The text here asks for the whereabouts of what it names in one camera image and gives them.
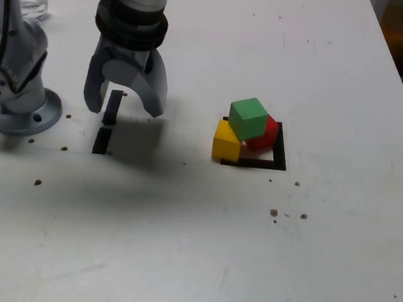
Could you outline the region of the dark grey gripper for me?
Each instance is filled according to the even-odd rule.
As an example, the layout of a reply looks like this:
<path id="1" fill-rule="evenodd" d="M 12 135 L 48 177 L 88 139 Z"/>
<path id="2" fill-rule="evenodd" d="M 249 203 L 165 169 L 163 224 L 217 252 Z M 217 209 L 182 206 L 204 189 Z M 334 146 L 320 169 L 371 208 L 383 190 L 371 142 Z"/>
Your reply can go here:
<path id="1" fill-rule="evenodd" d="M 107 93 L 106 81 L 128 87 L 136 92 L 144 109 L 152 117 L 163 115 L 166 104 L 166 68 L 150 42 L 115 41 L 100 35 L 84 86 L 88 110 L 99 113 Z"/>

